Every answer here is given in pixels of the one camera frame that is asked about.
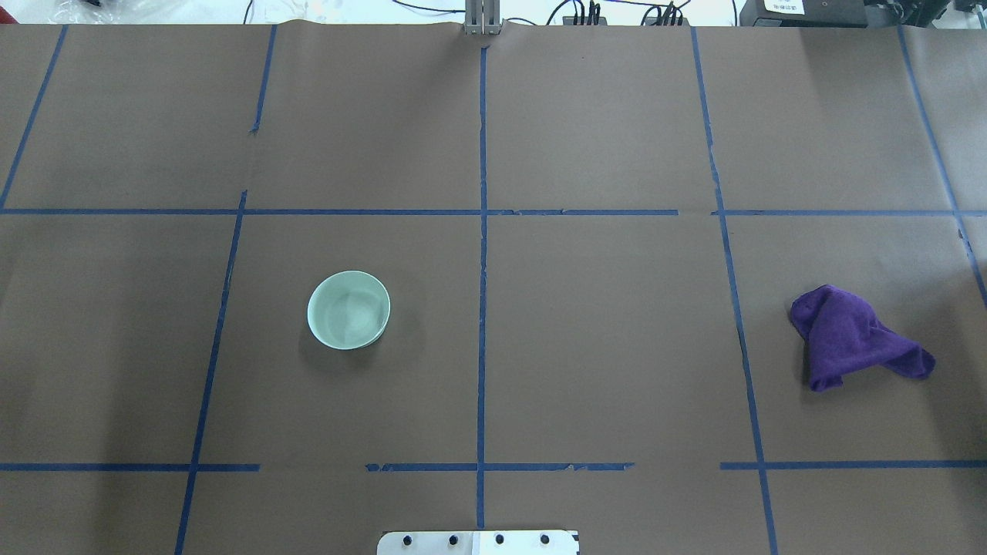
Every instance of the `bowl rim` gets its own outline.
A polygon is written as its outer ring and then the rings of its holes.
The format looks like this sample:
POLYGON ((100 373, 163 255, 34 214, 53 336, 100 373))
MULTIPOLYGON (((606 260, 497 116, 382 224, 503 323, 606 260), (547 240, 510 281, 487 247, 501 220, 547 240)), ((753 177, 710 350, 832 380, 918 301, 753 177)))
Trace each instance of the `bowl rim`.
POLYGON ((336 272, 335 274, 332 274, 331 276, 326 277, 325 279, 323 279, 322 281, 320 281, 318 285, 316 285, 315 289, 312 290, 312 294, 309 295, 309 301, 308 301, 308 306, 306 307, 306 314, 305 315, 306 315, 306 320, 308 321, 309 331, 312 333, 312 335, 315 337, 315 339, 317 339, 319 341, 319 343, 325 345, 326 347, 330 347, 332 349, 336 349, 338 351, 352 351, 354 349, 360 349, 362 347, 366 347, 366 346, 370 345, 371 343, 377 341, 378 339, 380 339, 380 336, 384 334, 384 329, 387 328, 387 323, 391 319, 391 293, 390 293, 390 291, 387 290, 387 286, 385 286, 384 283, 380 279, 378 279, 376 276, 374 276, 373 274, 369 274, 367 272, 364 272, 363 270, 343 270, 342 272, 336 272), (315 326, 312 325, 312 316, 313 316, 313 311, 314 311, 314 308, 313 308, 312 304, 315 301, 316 295, 319 294, 319 291, 321 291, 324 288, 328 287, 329 286, 329 282, 332 281, 334 278, 338 278, 339 276, 343 276, 343 275, 347 275, 347 274, 359 274, 359 275, 362 275, 364 277, 367 277, 367 278, 372 279, 374 282, 376 282, 378 285, 380 285, 380 288, 384 291, 384 300, 386 301, 386 304, 385 304, 385 313, 384 313, 384 320, 380 324, 380 329, 378 329, 377 330, 377 333, 374 334, 374 336, 372 338, 370 338, 366 343, 362 343, 360 345, 353 346, 353 347, 333 345, 328 339, 325 339, 325 338, 321 337, 316 332, 315 326))

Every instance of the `cloth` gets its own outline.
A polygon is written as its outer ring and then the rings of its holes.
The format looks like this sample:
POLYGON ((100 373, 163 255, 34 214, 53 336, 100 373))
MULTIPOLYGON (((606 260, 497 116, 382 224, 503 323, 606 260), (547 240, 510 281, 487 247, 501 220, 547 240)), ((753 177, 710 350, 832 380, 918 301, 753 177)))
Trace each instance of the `cloth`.
POLYGON ((823 285, 792 304, 792 323, 808 343, 809 387, 825 391, 843 377, 880 364, 905 377, 929 377, 936 359, 887 329, 859 296, 823 285))

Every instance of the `light green bowl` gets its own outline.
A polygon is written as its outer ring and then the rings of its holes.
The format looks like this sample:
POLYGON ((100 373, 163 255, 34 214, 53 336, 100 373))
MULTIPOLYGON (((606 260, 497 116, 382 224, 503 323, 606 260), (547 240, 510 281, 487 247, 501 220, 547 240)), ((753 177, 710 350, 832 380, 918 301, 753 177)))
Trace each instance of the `light green bowl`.
POLYGON ((357 270, 327 277, 309 298, 312 335, 341 351, 377 341, 390 316, 391 297, 387 288, 376 277, 357 270))

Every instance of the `blue tape line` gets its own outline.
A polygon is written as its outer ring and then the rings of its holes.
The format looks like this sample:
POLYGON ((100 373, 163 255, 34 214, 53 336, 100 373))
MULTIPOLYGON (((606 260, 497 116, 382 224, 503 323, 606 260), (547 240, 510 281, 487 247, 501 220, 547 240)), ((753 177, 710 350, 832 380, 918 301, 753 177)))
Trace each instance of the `blue tape line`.
POLYGON ((633 462, 488 462, 490 472, 624 472, 634 466, 633 462))
POLYGON ((717 210, 710 215, 720 214, 726 216, 954 216, 950 210, 717 210))
POLYGON ((261 116, 264 114, 264 98, 267 96, 267 78, 270 77, 270 59, 274 55, 274 39, 277 37, 277 25, 270 26, 270 38, 267 39, 267 58, 264 61, 264 77, 261 79, 261 93, 257 96, 257 117, 254 119, 254 126, 250 128, 251 133, 256 133, 261 128, 261 116))
MULTIPOLYGON (((142 462, 0 462, 0 472, 189 472, 190 464, 142 462)), ((201 464, 199 472, 260 472, 259 464, 201 464)))
POLYGON ((48 82, 51 81, 51 74, 55 70, 55 63, 58 62, 58 54, 61 53, 62 45, 65 43, 65 34, 68 33, 68 26, 63 25, 58 33, 58 42, 55 43, 55 50, 51 53, 51 60, 48 62, 48 69, 44 72, 44 79, 35 97, 35 105, 31 108, 31 115, 28 116, 28 123, 24 126, 24 133, 21 135, 21 142, 17 145, 17 152, 14 154, 14 161, 10 164, 10 172, 7 173, 7 182, 3 186, 3 193, 0 193, 0 208, 7 203, 7 195, 14 185, 14 177, 17 175, 17 168, 21 165, 21 156, 24 155, 24 148, 28 145, 28 137, 31 136, 31 129, 35 126, 35 119, 38 117, 38 110, 41 108, 41 101, 44 93, 48 89, 48 82))
MULTIPOLYGON (((624 472, 634 467, 633 462, 487 462, 484 472, 559 472, 562 470, 587 472, 624 472)), ((367 464, 367 472, 477 472, 479 465, 472 462, 404 462, 367 464)))
POLYGON ((492 216, 677 216, 678 210, 594 210, 594 209, 497 209, 489 210, 492 216))
POLYGON ((922 126, 925 127, 926 135, 929 137, 929 145, 932 147, 933 155, 936 158, 936 165, 939 167, 939 174, 943 178, 943 185, 946 187, 949 207, 952 208, 953 215, 956 218, 956 226, 959 228, 959 234, 962 236, 963 249, 966 250, 966 260, 970 264, 970 269, 973 270, 973 278, 976 279, 977 287, 980 289, 980 299, 983 301, 984 306, 987 307, 987 286, 984 284, 984 277, 980 273, 980 265, 977 264, 977 257, 974 255, 973 247, 970 245, 970 235, 966 232, 963 217, 959 214, 956 194, 952 190, 952 182, 949 180, 949 173, 946 171, 946 163, 943 161, 939 142, 936 140, 936 135, 932 131, 932 124, 929 123, 929 114, 926 112, 925 102, 922 101, 922 93, 919 92, 919 85, 915 80, 915 71, 912 68, 911 55, 908 53, 905 32, 900 25, 898 26, 898 43, 901 44, 901 56, 905 62, 905 70, 908 73, 908 83, 911 85, 912 94, 915 96, 915 104, 918 106, 919 115, 922 117, 922 126))
POLYGON ((186 482, 185 501, 182 504, 182 518, 179 521, 179 534, 175 542, 175 555, 182 555, 185 548, 186 531, 189 528, 189 512, 191 511, 192 494, 195 492, 195 474, 198 471, 198 460, 202 453, 202 437, 205 435, 205 419, 209 414, 209 400, 212 397, 212 382, 216 375, 216 363, 219 361, 219 342, 223 337, 223 325, 226 322, 226 306, 230 299, 230 281, 233 278, 233 266, 237 260, 237 249, 240 245, 240 229, 244 221, 244 209, 247 205, 247 192, 240 194, 240 206, 237 208, 237 221, 233 226, 233 240, 230 243, 230 255, 226 261, 226 278, 223 280, 223 293, 219 300, 219 314, 216 317, 216 330, 212 335, 212 351, 209 354, 209 369, 205 374, 205 388, 202 391, 202 404, 198 411, 198 425, 195 428, 195 443, 191 451, 189 480, 186 482))
MULTIPOLYGON (((754 452, 758 463, 764 462, 764 448, 761 443, 761 425, 757 419, 757 400, 754 396, 754 380, 750 373, 750 359, 747 355, 747 339, 743 328, 743 315, 740 312, 740 296, 737 293, 736 274, 733 271, 733 253, 730 251, 729 230, 726 227, 726 216, 723 215, 725 206, 720 184, 720 170, 717 159, 713 154, 713 124, 710 121, 710 107, 706 95, 706 79, 703 77, 703 62, 699 52, 699 36, 696 28, 689 28, 692 34, 692 53, 696 60, 696 79, 699 83, 699 100, 703 108, 703 124, 706 128, 706 145, 710 156, 710 171, 716 186, 717 210, 720 213, 720 235, 723 241, 723 256, 726 261, 726 275, 729 278, 730 298, 733 304, 733 319, 737 328, 737 340, 740 342, 740 354, 743 361, 744 380, 747 384, 747 412, 750 415, 750 428, 754 436, 754 452)), ((759 469, 758 478, 761 483, 761 502, 764 505, 764 520, 768 531, 768 545, 772 555, 778 555, 778 539, 775 534, 775 517, 771 509, 771 493, 768 489, 768 473, 759 469)))
POLYGON ((484 529, 487 459, 487 48, 480 48, 480 322, 477 357, 477 530, 484 529))
POLYGON ((367 464, 367 472, 476 472, 475 462, 404 462, 367 464))
POLYGON ((3 472, 188 472, 187 464, 117 462, 5 462, 3 472))
POLYGON ((720 470, 841 470, 881 468, 987 468, 987 460, 793 460, 758 464, 722 462, 720 470))
POLYGON ((231 208, 4 208, 0 214, 10 215, 225 215, 237 214, 231 208))
POLYGON ((247 215, 336 215, 336 216, 479 216, 479 210, 470 209, 405 209, 405 208, 250 208, 247 215))
POLYGON ((259 464, 199 464, 196 472, 260 472, 259 464))

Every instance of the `white sticker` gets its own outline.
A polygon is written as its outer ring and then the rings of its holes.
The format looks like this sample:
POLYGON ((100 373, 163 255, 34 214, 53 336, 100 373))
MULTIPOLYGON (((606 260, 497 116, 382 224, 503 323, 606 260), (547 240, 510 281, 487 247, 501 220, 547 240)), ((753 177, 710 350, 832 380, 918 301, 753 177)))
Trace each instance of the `white sticker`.
POLYGON ((779 14, 805 15, 805 6, 801 0, 764 0, 764 9, 779 14))

